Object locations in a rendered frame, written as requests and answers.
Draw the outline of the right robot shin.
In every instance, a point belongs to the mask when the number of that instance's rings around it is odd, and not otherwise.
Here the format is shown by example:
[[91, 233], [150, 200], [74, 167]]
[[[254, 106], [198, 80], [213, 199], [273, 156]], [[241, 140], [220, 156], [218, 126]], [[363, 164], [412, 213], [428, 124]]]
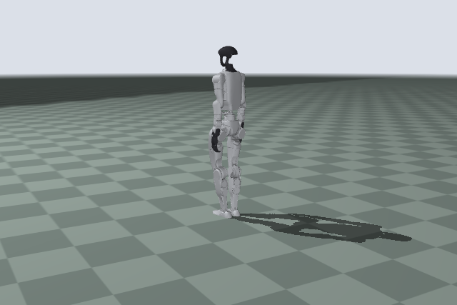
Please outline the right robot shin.
[[239, 175], [237, 178], [228, 176], [228, 190], [231, 198], [231, 211], [238, 207], [238, 194], [241, 187], [241, 168], [239, 167]]

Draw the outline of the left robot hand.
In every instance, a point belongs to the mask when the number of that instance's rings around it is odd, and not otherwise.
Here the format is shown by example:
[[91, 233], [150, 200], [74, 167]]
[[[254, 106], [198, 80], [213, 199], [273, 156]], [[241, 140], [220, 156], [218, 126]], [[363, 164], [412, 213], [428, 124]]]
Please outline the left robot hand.
[[212, 149], [215, 151], [215, 152], [220, 152], [218, 149], [217, 149], [217, 143], [218, 143], [218, 136], [220, 135], [220, 129], [216, 129], [216, 132], [212, 132], [212, 140], [211, 140], [211, 143], [212, 143]]

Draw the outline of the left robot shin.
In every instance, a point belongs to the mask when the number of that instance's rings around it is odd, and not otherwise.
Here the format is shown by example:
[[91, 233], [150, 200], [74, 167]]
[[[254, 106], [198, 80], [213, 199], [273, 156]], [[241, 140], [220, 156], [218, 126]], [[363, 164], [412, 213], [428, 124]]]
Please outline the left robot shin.
[[228, 206], [227, 206], [228, 181], [227, 181], [227, 179], [222, 179], [222, 174], [219, 169], [216, 169], [214, 171], [214, 186], [215, 186], [216, 194], [219, 197], [221, 212], [225, 212], [225, 209], [228, 211]]

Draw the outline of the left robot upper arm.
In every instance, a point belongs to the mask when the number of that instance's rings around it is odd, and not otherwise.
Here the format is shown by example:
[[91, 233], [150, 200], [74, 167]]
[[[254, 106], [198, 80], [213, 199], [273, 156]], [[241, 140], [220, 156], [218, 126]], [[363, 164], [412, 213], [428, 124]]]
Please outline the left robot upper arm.
[[[224, 82], [225, 82], [225, 74], [217, 74], [214, 75], [212, 78], [212, 82], [214, 85], [214, 93], [216, 96], [216, 101], [220, 102], [221, 109], [224, 106]], [[213, 104], [212, 104], [213, 105]]]

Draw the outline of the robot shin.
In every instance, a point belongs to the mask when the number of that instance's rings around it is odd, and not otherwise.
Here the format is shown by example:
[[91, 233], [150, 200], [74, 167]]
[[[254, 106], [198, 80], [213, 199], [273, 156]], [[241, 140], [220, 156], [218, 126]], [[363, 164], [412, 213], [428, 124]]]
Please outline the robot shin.
[[219, 197], [221, 212], [225, 212], [225, 209], [228, 211], [228, 206], [227, 206], [228, 181], [227, 181], [227, 179], [222, 179], [222, 174], [219, 169], [216, 169], [214, 171], [214, 186], [215, 186], [216, 194]]
[[239, 175], [237, 178], [228, 176], [228, 190], [231, 198], [231, 211], [238, 207], [238, 194], [241, 187], [241, 168], [239, 167]]

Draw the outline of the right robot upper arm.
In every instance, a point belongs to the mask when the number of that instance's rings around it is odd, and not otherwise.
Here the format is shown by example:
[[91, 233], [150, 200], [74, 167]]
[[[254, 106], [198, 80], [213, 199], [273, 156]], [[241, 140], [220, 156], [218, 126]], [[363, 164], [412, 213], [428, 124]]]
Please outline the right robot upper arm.
[[245, 104], [245, 101], [246, 101], [246, 99], [245, 99], [245, 85], [244, 85], [245, 75], [244, 75], [244, 73], [241, 73], [241, 76], [242, 76], [242, 96], [241, 96], [241, 105], [242, 105], [242, 104]]

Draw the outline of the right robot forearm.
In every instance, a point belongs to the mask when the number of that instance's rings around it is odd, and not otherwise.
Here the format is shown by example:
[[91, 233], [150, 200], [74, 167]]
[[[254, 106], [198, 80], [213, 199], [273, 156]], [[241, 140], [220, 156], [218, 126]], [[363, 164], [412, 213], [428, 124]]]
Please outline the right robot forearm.
[[240, 105], [240, 109], [237, 110], [237, 120], [239, 121], [239, 126], [241, 126], [241, 123], [245, 120], [246, 102], [245, 104]]

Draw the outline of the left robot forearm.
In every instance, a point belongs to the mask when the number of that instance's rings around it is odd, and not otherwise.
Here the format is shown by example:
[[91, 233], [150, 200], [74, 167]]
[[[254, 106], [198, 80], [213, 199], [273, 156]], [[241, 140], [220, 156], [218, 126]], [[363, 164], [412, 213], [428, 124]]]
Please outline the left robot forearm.
[[219, 101], [215, 101], [213, 103], [213, 109], [214, 109], [214, 126], [212, 128], [212, 132], [216, 132], [216, 129], [220, 129], [221, 132], [221, 123], [222, 123], [222, 115], [223, 112], [221, 110], [221, 105]]

